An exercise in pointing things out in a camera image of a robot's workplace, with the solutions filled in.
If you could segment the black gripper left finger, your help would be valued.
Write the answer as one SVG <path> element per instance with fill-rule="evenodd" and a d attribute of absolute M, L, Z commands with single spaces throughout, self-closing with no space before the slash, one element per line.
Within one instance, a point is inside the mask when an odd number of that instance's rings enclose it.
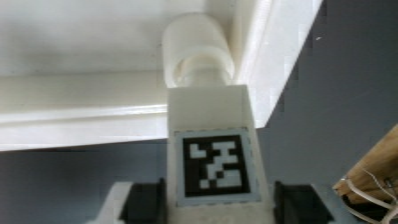
<path fill-rule="evenodd" d="M 167 224 L 164 179 L 132 186 L 119 220 L 124 224 Z"/>

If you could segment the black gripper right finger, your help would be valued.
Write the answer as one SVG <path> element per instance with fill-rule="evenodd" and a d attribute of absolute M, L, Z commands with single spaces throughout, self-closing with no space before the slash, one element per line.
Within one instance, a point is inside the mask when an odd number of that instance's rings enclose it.
<path fill-rule="evenodd" d="M 274 188 L 275 224 L 329 224 L 332 214 L 309 185 L 275 182 Z"/>

